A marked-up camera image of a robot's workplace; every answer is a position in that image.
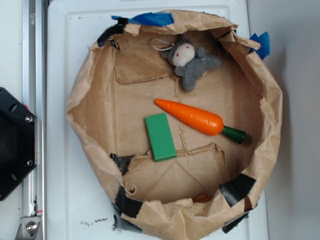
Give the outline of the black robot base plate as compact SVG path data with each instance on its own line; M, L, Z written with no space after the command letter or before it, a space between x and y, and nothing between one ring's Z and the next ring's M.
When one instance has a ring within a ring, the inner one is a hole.
M0 200L4 201L36 166L36 117L0 88Z

